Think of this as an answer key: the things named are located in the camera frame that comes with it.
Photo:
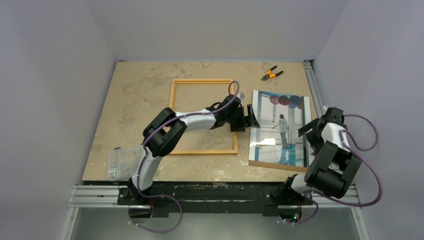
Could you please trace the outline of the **photo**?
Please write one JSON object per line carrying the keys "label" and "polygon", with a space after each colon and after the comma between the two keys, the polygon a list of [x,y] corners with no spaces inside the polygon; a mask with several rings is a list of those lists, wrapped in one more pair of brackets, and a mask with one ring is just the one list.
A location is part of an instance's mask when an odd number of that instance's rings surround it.
{"label": "photo", "polygon": [[309,97],[254,90],[252,110],[259,127],[250,130],[248,164],[306,172],[311,151],[298,131],[312,120]]}

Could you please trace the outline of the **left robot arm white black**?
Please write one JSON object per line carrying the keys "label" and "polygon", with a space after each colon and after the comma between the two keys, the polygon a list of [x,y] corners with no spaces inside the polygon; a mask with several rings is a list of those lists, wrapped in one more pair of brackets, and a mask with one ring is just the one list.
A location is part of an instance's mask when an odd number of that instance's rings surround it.
{"label": "left robot arm white black", "polygon": [[136,173],[129,179],[129,197],[138,205],[149,199],[148,189],[163,157],[177,146],[183,134],[197,130],[214,130],[229,124],[232,133],[244,132],[247,128],[259,128],[251,104],[244,115],[242,94],[229,94],[223,101],[194,112],[175,112],[164,108],[144,129],[142,157]]}

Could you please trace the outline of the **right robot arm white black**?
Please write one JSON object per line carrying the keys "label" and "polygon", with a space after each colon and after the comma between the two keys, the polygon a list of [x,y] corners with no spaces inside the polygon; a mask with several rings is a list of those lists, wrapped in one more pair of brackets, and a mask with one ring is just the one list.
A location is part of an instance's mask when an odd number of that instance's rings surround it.
{"label": "right robot arm white black", "polygon": [[306,194],[315,191],[336,199],[346,194],[362,161],[348,149],[344,120],[341,109],[330,107],[298,130],[312,148],[314,159],[304,175],[288,177],[279,187],[284,202],[302,202]]}

